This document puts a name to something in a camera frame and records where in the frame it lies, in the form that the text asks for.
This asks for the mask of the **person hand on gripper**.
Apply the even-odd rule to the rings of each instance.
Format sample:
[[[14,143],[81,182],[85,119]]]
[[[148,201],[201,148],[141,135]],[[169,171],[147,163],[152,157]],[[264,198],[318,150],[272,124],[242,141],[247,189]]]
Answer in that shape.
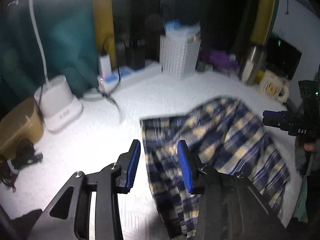
[[[306,152],[317,152],[317,144],[315,142],[314,143],[305,143],[304,150]]]

